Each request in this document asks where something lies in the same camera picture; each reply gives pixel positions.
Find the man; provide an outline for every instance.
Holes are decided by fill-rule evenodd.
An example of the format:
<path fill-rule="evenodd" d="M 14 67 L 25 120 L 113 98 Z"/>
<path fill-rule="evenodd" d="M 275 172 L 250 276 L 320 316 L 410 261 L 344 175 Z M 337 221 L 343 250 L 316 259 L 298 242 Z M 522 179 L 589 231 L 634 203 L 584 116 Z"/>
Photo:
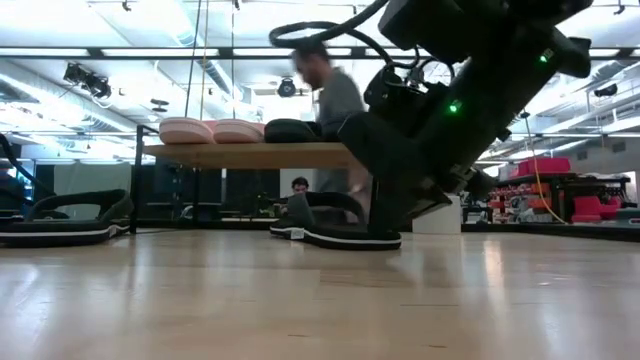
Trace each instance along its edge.
<path fill-rule="evenodd" d="M 313 90 L 322 89 L 319 96 L 320 113 L 316 122 L 323 134 L 335 134 L 352 113 L 364 111 L 360 91 L 349 75 L 331 66 L 329 53 L 323 43 L 307 43 L 293 52 L 293 60 L 302 79 Z M 316 170 L 318 192 L 350 193 L 368 209 L 368 174 L 366 170 Z"/>
<path fill-rule="evenodd" d="M 294 194 L 302 194 L 309 191 L 309 181 L 304 177 L 300 176 L 291 182 L 291 190 Z"/>

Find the rope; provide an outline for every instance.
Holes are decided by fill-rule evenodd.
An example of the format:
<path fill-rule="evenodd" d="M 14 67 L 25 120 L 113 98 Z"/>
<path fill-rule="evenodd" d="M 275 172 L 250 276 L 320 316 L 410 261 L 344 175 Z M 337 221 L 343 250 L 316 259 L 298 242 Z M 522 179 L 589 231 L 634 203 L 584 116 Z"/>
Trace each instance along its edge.
<path fill-rule="evenodd" d="M 200 27 L 200 12 L 202 11 L 202 0 L 198 1 L 198 13 L 196 14 L 196 29 L 193 34 L 193 51 L 191 52 L 191 68 L 189 69 L 189 84 L 187 86 L 187 101 L 184 106 L 184 117 L 189 115 L 189 98 L 191 97 L 191 80 L 193 79 L 193 58 L 196 56 L 198 48 L 198 28 Z"/>
<path fill-rule="evenodd" d="M 531 147 L 531 151 L 533 152 L 533 168 L 536 173 L 536 182 L 538 183 L 538 194 L 540 195 L 540 200 L 542 200 L 544 207 L 547 208 L 547 211 L 549 212 L 549 214 L 551 214 L 551 216 L 553 216 L 556 220 L 560 221 L 562 224 L 566 224 L 567 223 L 566 221 L 564 221 L 560 216 L 558 216 L 558 214 L 556 214 L 553 210 L 551 210 L 551 207 L 549 206 L 549 204 L 547 204 L 547 200 L 544 198 L 544 193 L 542 192 L 542 183 L 540 181 L 540 172 L 538 171 L 538 159 L 536 156 L 536 151 L 533 148 L 533 136 L 531 136 L 531 129 L 529 128 L 528 117 L 524 118 L 524 123 L 525 125 L 527 125 L 529 146 Z"/>
<path fill-rule="evenodd" d="M 202 89 L 200 91 L 200 121 L 204 115 L 204 80 L 207 64 L 207 41 L 209 40 L 209 0 L 207 0 L 207 14 L 204 25 L 204 53 L 202 54 Z"/>

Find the black post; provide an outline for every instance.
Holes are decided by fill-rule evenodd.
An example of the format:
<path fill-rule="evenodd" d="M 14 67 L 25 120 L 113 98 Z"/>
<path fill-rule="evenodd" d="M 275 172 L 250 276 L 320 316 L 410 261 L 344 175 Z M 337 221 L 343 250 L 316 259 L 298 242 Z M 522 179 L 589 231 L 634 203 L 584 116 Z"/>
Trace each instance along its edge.
<path fill-rule="evenodd" d="M 194 169 L 193 176 L 193 217 L 191 220 L 193 221 L 193 227 L 197 228 L 200 213 L 200 168 Z"/>
<path fill-rule="evenodd" d="M 371 199 L 369 200 L 369 229 L 371 229 L 372 220 L 375 219 L 376 203 L 378 202 L 378 180 L 373 178 L 371 181 Z"/>
<path fill-rule="evenodd" d="M 131 213 L 131 224 L 129 232 L 135 234 L 138 230 L 138 210 L 140 205 L 140 187 L 142 184 L 142 150 L 144 149 L 144 126 L 138 125 L 136 128 L 136 161 L 131 174 L 131 201 L 133 201 L 133 212 Z"/>

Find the red chair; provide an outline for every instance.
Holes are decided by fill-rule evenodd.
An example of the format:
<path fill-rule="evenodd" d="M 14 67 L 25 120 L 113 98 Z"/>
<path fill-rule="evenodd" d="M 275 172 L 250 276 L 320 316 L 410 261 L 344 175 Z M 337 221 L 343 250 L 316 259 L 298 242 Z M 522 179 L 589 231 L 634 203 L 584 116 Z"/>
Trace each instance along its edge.
<path fill-rule="evenodd" d="M 600 206 L 600 216 L 603 220 L 613 220 L 618 209 L 622 207 L 622 200 L 619 197 L 612 197 L 606 205 Z"/>
<path fill-rule="evenodd" d="M 599 222 L 601 220 L 612 220 L 616 212 L 622 206 L 619 198 L 612 198 L 609 204 L 600 203 L 597 196 L 576 196 L 573 198 L 575 213 L 571 217 L 572 222 Z"/>
<path fill-rule="evenodd" d="M 600 216 L 600 199 L 597 196 L 576 196 L 573 198 L 575 212 L 571 217 L 571 222 L 599 222 L 602 221 Z"/>

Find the robotic arm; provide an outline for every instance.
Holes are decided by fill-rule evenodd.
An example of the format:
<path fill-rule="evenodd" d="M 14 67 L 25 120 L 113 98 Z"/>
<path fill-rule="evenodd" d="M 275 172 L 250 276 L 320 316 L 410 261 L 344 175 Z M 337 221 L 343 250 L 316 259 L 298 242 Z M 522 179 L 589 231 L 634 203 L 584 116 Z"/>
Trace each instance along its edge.
<path fill-rule="evenodd" d="M 380 32 L 401 49 L 422 47 L 432 57 L 393 62 L 375 41 L 355 30 L 389 3 Z M 276 47 L 327 41 L 349 34 L 378 51 L 386 65 L 367 87 L 367 113 L 349 117 L 338 136 L 376 178 L 370 228 L 384 231 L 448 205 L 447 192 L 490 190 L 473 163 L 549 79 L 561 72 L 586 77 L 591 41 L 566 38 L 555 25 L 592 0 L 376 0 L 342 24 L 296 23 L 274 29 Z M 308 28 L 310 37 L 281 39 Z M 429 61 L 465 62 L 449 86 L 423 82 L 416 72 Z M 410 70 L 411 80 L 395 73 Z"/>

